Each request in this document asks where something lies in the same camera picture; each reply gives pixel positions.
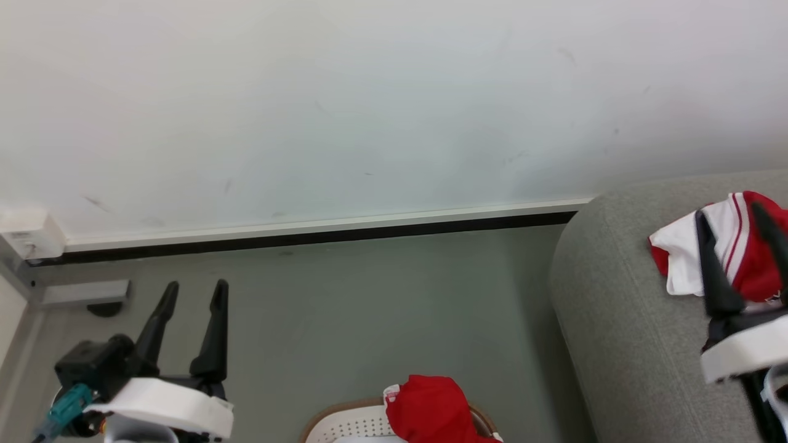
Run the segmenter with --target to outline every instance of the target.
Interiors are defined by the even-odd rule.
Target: wall outlet
[[[65,235],[45,209],[0,212],[0,235],[25,260],[52,259],[65,250]]]

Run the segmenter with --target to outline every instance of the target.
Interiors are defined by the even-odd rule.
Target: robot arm
[[[61,392],[36,429],[35,443],[99,432],[107,443],[192,443],[230,437],[232,404],[222,385],[227,378],[229,287],[224,280],[216,285],[208,329],[190,374],[162,376],[158,354],[178,289],[175,281],[167,286],[136,343],[123,334],[102,343],[83,341],[57,362]]]
[[[701,366],[707,383],[738,379],[752,408],[761,438],[785,442],[788,435],[788,239],[759,204],[752,205],[758,233],[769,244],[779,269],[782,305],[745,313],[745,303],[727,280],[714,252],[716,238],[702,210],[695,213],[708,340]]]

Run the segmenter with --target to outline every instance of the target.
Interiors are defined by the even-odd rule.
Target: cable
[[[65,395],[54,402],[46,418],[35,428],[35,435],[38,437],[33,439],[32,443],[52,443],[91,403],[93,403],[93,392],[90,388],[81,383],[72,386]]]

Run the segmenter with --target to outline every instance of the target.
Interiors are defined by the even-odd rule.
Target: black stripe
[[[105,249],[101,251],[66,252],[56,259],[30,262],[31,266],[65,265],[70,263],[113,262],[144,259],[164,255],[201,254],[203,252],[238,251],[240,249],[275,248],[297,244],[320,244],[337,241],[369,240],[398,236],[483,231],[488,229],[522,228],[526,226],[562,225],[574,216],[572,212],[515,215],[513,217],[483,218],[479,220],[439,221],[421,225],[390,226],[385,228],[347,229],[327,233],[304,233],[283,236],[264,236],[235,240],[202,241],[198,243],[163,244],[135,248]]]

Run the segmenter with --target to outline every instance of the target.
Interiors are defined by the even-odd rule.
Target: gray fabric
[[[646,240],[744,190],[788,207],[788,171],[630,186],[595,199],[564,230],[552,299],[603,443],[760,441],[741,386],[704,383],[702,300],[666,293]]]

